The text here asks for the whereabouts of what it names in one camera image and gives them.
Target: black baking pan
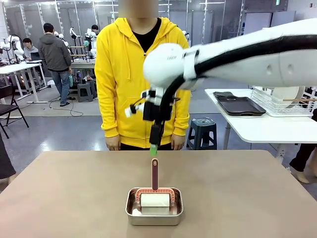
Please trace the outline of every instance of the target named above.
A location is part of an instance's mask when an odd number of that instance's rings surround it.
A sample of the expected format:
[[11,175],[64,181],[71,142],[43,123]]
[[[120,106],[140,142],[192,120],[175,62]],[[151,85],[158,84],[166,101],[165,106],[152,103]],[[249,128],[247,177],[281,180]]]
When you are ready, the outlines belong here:
[[222,108],[230,116],[261,116],[266,110],[248,97],[216,97]]

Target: brown table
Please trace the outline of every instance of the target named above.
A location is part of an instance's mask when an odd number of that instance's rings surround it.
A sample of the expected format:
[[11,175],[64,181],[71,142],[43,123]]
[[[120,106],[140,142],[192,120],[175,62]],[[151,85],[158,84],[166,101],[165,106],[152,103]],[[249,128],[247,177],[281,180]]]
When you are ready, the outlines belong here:
[[149,152],[45,152],[0,194],[2,238],[317,238],[317,203],[267,151],[159,152],[183,195],[177,227],[134,227],[129,189],[151,185]]

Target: dish rack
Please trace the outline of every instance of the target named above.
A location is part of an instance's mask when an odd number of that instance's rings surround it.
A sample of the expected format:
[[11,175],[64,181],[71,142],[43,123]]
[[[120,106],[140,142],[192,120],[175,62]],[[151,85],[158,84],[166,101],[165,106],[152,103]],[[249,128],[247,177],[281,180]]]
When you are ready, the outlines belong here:
[[302,100],[289,101],[272,96],[273,89],[255,87],[252,90],[251,99],[266,110],[272,117],[311,117],[313,109],[317,108],[315,91],[313,94],[304,92]]

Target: stool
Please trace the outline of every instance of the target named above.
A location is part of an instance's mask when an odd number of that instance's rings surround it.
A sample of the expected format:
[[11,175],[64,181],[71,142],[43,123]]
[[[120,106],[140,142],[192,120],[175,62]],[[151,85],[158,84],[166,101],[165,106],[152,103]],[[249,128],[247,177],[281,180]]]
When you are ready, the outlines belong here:
[[91,89],[93,91],[93,96],[94,98],[97,97],[97,92],[96,92],[96,88],[95,88],[95,82],[93,80],[88,81],[88,83],[90,83]]
[[192,150],[216,150],[217,124],[210,118],[193,119],[190,123],[186,147],[190,147]]
[[79,83],[77,84],[77,90],[78,90],[78,102],[93,101],[93,90],[90,86],[90,83]]

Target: yellow zip-up jacket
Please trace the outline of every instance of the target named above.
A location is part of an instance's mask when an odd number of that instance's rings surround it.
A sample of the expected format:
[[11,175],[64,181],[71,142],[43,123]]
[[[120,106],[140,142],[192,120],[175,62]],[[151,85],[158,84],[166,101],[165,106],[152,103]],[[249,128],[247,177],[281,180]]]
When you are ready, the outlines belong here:
[[[174,23],[161,18],[161,26],[154,43],[144,52],[133,34],[126,18],[118,18],[106,26],[97,37],[95,74],[103,124],[106,137],[120,135],[121,143],[149,148],[150,121],[143,121],[137,112],[127,118],[124,110],[135,103],[141,92],[150,88],[143,77],[146,55],[163,43],[177,43],[188,48],[188,42]],[[171,142],[172,134],[185,136],[189,120],[190,91],[179,90],[180,101],[173,107],[170,121],[165,122],[162,145]]]

